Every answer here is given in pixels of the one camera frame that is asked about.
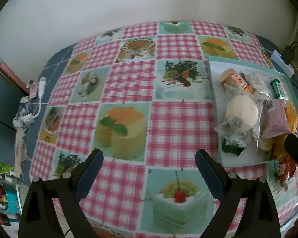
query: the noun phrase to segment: cake picture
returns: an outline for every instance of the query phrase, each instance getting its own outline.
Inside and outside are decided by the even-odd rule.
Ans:
[[[55,144],[58,127],[60,125],[64,107],[52,107],[46,110],[46,116],[43,119],[39,139],[48,143]]]
[[[127,40],[122,46],[116,62],[154,58],[156,42],[151,37]]]
[[[260,50],[261,56],[264,58],[268,67],[275,70],[275,66],[273,65],[272,61],[270,60],[268,53],[264,49],[260,49],[260,48],[258,48],[258,49]]]
[[[154,83],[156,99],[211,99],[209,80],[201,60],[159,61]]]
[[[99,101],[109,70],[110,67],[102,67],[82,73],[71,103]]]
[[[66,70],[63,75],[80,71],[83,68],[84,64],[86,63],[88,56],[89,56],[88,52],[82,52],[72,56],[66,66]]]
[[[65,150],[56,149],[55,157],[52,163],[53,170],[50,172],[49,179],[58,179],[65,172],[72,173],[74,168],[81,162],[85,161],[85,157],[75,155]]]
[[[115,28],[104,32],[103,34],[97,37],[96,46],[110,41],[121,39],[123,31],[124,31],[123,28]]]
[[[142,231],[202,233],[213,216],[213,198],[197,170],[149,169]]]
[[[235,39],[238,41],[243,41],[246,43],[253,44],[251,37],[248,35],[247,31],[242,30],[241,28],[236,28],[232,26],[224,26],[227,30],[228,36],[230,39]]]
[[[161,21],[159,22],[160,34],[193,33],[188,21]]]
[[[199,36],[200,45],[204,56],[208,59],[210,55],[238,59],[229,40],[223,41],[219,38]]]
[[[102,149],[105,157],[143,161],[148,110],[148,104],[102,105],[94,147]]]

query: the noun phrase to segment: pink package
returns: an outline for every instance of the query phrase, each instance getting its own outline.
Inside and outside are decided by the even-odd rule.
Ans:
[[[266,101],[266,126],[262,134],[264,139],[270,139],[282,134],[291,133],[287,122],[283,99]]]
[[[35,98],[37,96],[37,84],[39,82],[33,82],[30,84],[30,99]]]

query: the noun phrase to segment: white cable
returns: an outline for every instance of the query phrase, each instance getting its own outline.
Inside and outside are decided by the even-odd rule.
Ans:
[[[37,114],[33,116],[33,119],[35,119],[39,115],[41,111],[41,105],[42,105],[42,98],[39,97],[39,110],[37,111]]]
[[[44,95],[45,85],[46,85],[46,77],[40,78],[40,81],[38,84],[38,91],[37,91],[37,96],[39,97],[39,111],[37,111],[37,114],[33,116],[33,119],[35,119],[41,111],[42,97]]]

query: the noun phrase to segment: orange cake picture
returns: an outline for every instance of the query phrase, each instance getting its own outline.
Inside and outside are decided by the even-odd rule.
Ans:
[[[103,148],[111,148],[111,157],[133,160],[145,147],[145,115],[133,107],[114,107],[102,114],[95,139]]]
[[[69,61],[69,64],[67,65],[67,68],[64,74],[74,73],[82,69],[84,64],[87,61],[87,58],[88,58],[88,53],[80,53],[72,57],[71,60]]]
[[[200,44],[203,52],[206,52],[208,55],[237,59],[231,44],[221,39],[206,38]]]
[[[39,139],[55,144],[64,107],[53,107],[48,110],[47,115],[43,119]]]

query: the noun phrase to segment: screw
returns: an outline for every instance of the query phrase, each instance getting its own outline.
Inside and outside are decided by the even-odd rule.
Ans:
[[[259,177],[259,181],[262,182],[262,183],[265,183],[266,182],[266,179],[261,176],[261,177]]]
[[[65,172],[63,174],[63,178],[67,179],[67,178],[70,178],[71,177],[71,173],[70,172]]]
[[[32,182],[38,182],[39,179],[40,179],[40,177],[34,176],[33,179],[32,179]]]
[[[228,173],[229,178],[235,179],[236,178],[236,173],[230,172]]]

